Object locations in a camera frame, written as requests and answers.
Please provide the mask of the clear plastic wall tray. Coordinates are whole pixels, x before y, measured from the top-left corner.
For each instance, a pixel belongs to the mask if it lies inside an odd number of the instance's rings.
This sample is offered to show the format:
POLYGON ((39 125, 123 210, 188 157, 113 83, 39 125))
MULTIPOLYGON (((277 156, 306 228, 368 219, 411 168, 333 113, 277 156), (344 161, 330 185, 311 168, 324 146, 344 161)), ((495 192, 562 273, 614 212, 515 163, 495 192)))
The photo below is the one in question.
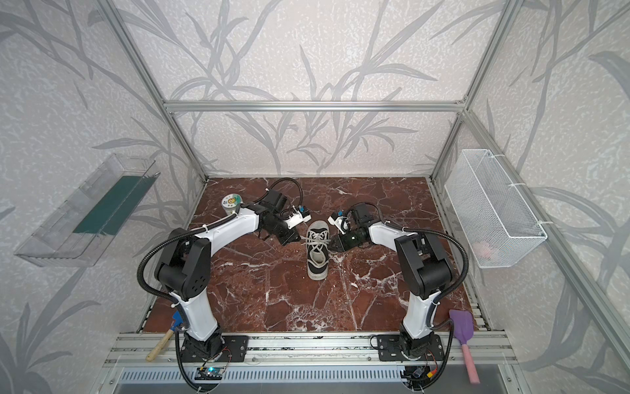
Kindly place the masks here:
POLYGON ((154 159, 111 154, 15 255, 39 267, 94 266, 159 176, 154 159))

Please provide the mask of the pink object in basket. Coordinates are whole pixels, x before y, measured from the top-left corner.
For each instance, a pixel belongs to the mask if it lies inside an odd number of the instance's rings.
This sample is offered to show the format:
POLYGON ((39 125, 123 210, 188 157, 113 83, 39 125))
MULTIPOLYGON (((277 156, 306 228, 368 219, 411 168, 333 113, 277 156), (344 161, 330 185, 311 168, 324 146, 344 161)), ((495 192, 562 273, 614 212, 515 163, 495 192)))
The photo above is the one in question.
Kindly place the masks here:
POLYGON ((495 259, 496 249, 486 241, 476 242, 472 248, 477 259, 488 261, 495 259))

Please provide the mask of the purple pink toy shovel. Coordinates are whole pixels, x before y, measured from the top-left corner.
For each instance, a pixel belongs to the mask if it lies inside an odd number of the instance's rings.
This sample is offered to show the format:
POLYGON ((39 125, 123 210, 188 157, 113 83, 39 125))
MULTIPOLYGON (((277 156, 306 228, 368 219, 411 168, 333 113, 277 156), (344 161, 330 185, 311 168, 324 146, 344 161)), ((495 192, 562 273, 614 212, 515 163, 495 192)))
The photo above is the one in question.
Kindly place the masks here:
POLYGON ((461 350, 464 357, 464 364, 468 372, 469 382, 473 385, 478 385, 480 384, 480 379, 468 345, 468 341, 474 335, 473 315, 466 310, 450 310, 449 317, 454 323, 454 337, 461 344, 461 350))

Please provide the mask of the green circuit board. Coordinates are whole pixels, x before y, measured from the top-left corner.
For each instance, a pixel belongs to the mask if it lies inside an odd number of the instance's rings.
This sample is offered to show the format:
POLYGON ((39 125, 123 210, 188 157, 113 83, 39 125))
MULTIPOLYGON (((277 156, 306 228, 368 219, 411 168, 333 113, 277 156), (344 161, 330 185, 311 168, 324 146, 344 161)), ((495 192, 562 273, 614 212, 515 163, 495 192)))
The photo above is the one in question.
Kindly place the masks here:
POLYGON ((195 370, 195 381, 220 381, 226 375, 227 366, 202 366, 195 370))

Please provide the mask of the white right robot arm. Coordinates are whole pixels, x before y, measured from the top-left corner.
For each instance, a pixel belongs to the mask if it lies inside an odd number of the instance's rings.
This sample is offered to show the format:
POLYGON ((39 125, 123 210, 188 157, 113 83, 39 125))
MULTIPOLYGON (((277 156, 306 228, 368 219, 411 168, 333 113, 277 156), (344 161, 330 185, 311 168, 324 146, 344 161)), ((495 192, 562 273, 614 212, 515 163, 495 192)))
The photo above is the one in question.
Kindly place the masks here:
POLYGON ((409 305, 400 327, 399 348, 415 361, 428 351, 437 326, 434 318, 442 299, 456 290, 469 271, 465 247, 450 235, 431 229, 401 226, 371 215, 371 203, 357 203, 348 211, 332 213, 328 223, 338 233, 329 249, 346 252, 364 244, 385 246, 397 253, 403 279, 410 291, 409 305))

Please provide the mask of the black white canvas sneaker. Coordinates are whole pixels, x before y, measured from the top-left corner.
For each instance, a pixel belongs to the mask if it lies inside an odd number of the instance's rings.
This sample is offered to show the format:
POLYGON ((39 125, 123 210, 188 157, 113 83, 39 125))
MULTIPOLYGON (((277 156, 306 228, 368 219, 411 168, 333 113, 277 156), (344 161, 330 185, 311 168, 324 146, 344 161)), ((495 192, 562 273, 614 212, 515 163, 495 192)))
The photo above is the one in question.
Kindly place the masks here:
POLYGON ((330 254, 328 243, 330 228, 322 220, 312 223, 307 231, 307 268, 308 276, 314 281, 321 281, 327 277, 330 254))

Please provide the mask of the blue toy spatula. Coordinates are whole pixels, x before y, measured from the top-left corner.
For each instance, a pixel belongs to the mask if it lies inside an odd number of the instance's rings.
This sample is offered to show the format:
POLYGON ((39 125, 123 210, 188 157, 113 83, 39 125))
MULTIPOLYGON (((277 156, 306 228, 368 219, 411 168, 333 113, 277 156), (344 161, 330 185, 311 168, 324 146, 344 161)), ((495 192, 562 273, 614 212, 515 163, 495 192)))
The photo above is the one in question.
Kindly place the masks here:
POLYGON ((174 333, 183 323, 183 318, 180 315, 179 311, 176 311, 174 313, 174 315, 172 316, 172 319, 173 319, 172 325, 170 326, 169 330, 166 331, 163 337, 158 341, 157 345, 149 352, 149 354, 147 354, 145 358, 147 362, 153 362, 159 356, 159 354, 167 346, 167 344, 173 337, 174 333))

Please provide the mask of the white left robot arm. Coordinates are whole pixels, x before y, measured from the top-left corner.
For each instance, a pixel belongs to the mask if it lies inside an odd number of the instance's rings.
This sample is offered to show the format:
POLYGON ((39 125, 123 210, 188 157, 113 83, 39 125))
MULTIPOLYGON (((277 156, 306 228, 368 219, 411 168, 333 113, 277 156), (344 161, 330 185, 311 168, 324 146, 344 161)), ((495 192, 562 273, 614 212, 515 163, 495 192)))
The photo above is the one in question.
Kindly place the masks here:
POLYGON ((226 348, 208 300, 211 259, 242 236, 265 231, 283 246, 300 240, 296 227, 310 220, 304 191, 290 177, 277 179, 262 197, 244 202, 230 194, 221 201, 226 217, 193 230, 177 228, 141 259, 136 279, 149 294, 168 300, 182 319, 173 329, 184 333, 187 351, 202 360, 221 356, 226 348))

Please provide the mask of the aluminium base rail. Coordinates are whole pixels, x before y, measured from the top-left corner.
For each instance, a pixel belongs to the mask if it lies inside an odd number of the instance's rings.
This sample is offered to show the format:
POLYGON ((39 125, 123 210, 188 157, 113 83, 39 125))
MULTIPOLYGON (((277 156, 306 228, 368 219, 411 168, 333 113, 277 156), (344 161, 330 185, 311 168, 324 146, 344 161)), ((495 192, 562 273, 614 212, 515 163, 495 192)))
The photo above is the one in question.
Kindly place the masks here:
MULTIPOLYGON (((170 342, 155 361, 145 360, 160 334, 121 334, 103 365, 174 366, 175 346, 170 342)), ((517 356, 506 333, 477 332, 469 340, 476 364, 516 364, 517 356)), ((385 348, 374 333, 251 333, 241 366, 376 365, 385 348)))

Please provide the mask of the aluminium horizontal frame bar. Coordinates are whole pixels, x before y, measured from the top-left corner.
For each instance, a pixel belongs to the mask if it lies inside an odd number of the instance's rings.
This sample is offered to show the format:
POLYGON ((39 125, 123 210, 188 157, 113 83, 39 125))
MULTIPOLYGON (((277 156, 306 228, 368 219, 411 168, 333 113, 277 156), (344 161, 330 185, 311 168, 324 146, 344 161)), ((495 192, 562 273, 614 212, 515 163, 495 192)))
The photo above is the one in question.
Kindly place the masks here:
POLYGON ((171 113, 183 112, 439 112, 457 113, 461 101, 183 101, 164 103, 171 113))

